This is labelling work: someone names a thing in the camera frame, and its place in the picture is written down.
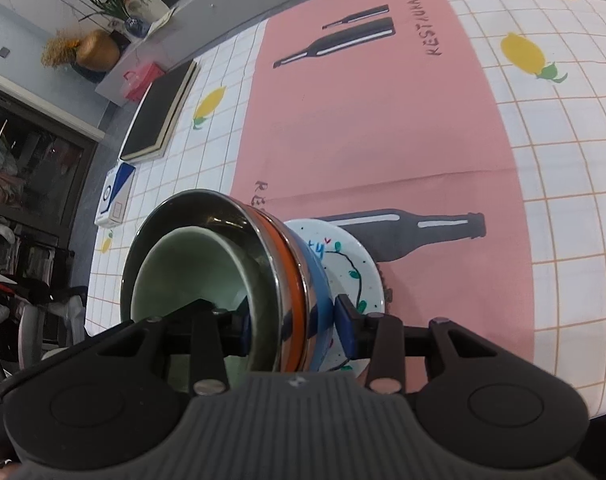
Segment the person's left hand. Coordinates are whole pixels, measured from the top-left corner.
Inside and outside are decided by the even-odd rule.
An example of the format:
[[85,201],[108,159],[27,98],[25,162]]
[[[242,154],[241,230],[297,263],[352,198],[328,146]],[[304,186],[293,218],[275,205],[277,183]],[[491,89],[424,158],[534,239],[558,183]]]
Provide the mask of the person's left hand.
[[5,462],[0,464],[0,480],[9,480],[12,474],[21,467],[20,463]]

